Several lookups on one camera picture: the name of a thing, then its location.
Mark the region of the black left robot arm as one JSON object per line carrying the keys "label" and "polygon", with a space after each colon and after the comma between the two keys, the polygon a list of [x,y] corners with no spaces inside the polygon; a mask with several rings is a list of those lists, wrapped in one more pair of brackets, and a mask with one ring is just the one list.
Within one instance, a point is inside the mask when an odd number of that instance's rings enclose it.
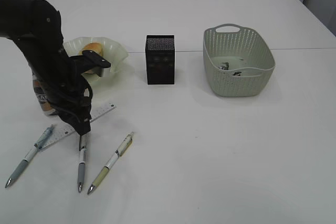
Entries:
{"label": "black left robot arm", "polygon": [[61,15],[46,0],[1,0],[1,37],[23,53],[50,106],[79,135],[91,130],[91,91],[64,47]]}

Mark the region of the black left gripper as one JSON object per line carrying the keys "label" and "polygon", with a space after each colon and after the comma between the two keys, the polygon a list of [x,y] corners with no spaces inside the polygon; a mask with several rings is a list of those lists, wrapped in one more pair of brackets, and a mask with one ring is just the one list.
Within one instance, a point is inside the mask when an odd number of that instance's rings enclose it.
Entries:
{"label": "black left gripper", "polygon": [[91,101],[93,91],[84,77],[79,77],[75,87],[69,90],[64,84],[46,82],[46,94],[51,106],[58,111],[60,119],[71,125],[79,135],[91,131]]}

